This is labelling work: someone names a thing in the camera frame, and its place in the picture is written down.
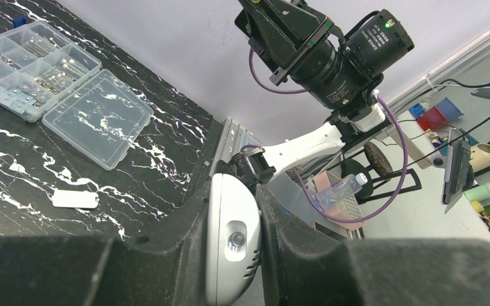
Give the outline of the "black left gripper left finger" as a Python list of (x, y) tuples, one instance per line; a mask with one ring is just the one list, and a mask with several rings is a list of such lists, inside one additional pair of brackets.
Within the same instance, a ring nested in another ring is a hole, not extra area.
[(205, 305), (209, 191), (127, 242), (0, 237), (0, 305)]

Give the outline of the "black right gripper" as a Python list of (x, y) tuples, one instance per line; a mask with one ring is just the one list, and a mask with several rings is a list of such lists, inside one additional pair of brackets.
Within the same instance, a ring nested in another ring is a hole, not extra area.
[(237, 24), (272, 71), (279, 85), (294, 74), (313, 49), (325, 41), (333, 21), (304, 1), (240, 1)]

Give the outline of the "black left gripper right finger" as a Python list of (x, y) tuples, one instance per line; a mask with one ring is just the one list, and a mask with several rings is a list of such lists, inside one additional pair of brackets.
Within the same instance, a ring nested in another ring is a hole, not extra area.
[(337, 241), (287, 211), (265, 185), (266, 305), (490, 305), (490, 243), (477, 239)]

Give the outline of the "white remote control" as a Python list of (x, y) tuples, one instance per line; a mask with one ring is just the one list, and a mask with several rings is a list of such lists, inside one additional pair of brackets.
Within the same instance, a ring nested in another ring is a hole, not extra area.
[(260, 262), (261, 211), (237, 178), (217, 173), (207, 211), (205, 300), (230, 305), (249, 287)]

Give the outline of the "white remote battery cover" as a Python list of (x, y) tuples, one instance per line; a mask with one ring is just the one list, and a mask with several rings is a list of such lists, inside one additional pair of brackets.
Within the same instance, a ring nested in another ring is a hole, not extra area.
[(97, 193), (89, 191), (56, 190), (52, 196), (52, 204), (57, 208), (94, 209), (98, 206)]

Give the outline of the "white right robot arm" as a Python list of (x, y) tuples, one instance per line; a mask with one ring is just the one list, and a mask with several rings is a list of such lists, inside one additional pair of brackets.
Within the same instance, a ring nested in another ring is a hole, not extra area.
[(346, 151), (396, 119), (373, 96), (383, 72), (414, 47), (387, 10), (348, 33), (304, 1), (242, 1), (236, 26), (271, 70), (292, 79), (332, 115), (289, 142), (247, 148), (230, 171), (262, 216), (266, 305), (490, 305), (490, 243), (476, 239), (338, 242), (290, 212), (268, 182), (311, 159)]

